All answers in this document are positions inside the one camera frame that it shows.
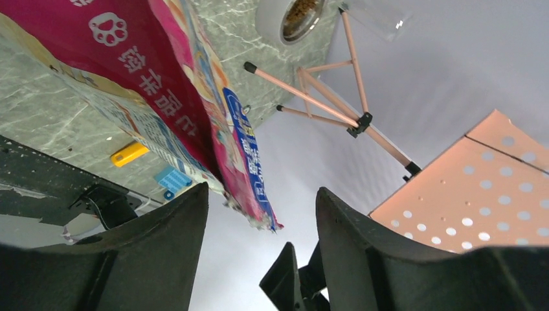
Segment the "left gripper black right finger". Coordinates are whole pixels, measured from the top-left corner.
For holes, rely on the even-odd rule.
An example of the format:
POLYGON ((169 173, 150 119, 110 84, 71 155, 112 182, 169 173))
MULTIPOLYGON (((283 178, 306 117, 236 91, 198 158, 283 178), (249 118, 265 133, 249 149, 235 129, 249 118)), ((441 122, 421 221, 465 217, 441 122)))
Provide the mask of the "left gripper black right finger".
POLYGON ((462 254, 415 242, 322 187, 316 218, 332 310, 547 310, 548 249, 462 254))

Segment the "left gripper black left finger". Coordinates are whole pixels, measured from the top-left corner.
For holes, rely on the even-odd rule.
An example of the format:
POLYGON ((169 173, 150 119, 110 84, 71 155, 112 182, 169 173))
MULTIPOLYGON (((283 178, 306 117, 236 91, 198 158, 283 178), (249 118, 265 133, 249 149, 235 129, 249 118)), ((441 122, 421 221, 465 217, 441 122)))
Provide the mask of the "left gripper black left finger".
POLYGON ((208 187, 68 246, 1 246, 2 310, 188 310, 208 187))

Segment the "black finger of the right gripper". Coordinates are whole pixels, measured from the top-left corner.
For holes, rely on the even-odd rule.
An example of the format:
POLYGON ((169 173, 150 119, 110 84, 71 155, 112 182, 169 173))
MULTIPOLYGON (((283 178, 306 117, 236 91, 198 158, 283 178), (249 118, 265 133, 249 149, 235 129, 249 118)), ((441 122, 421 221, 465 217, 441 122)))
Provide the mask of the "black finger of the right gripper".
POLYGON ((307 265, 299 268, 295 247, 288 242, 259 283, 277 310, 330 311, 321 291, 327 288, 320 244, 307 265))

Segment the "yellow plastic scoop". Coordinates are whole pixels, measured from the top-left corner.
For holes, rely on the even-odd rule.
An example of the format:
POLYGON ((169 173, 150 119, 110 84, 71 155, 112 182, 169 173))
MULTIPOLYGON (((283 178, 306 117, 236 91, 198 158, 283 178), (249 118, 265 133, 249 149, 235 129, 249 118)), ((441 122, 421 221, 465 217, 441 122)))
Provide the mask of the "yellow plastic scoop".
POLYGON ((110 160, 116 167, 123 167, 148 152, 149 149, 147 147, 134 141, 112 154, 110 160))

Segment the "colourful pet food bag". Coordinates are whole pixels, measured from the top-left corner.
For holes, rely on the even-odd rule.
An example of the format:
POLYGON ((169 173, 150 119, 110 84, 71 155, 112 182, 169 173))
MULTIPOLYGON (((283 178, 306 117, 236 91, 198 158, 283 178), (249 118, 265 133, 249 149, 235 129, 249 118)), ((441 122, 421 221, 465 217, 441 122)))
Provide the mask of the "colourful pet food bag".
POLYGON ((2 1, 1 34, 253 226, 282 228, 255 134, 188 1, 2 1))

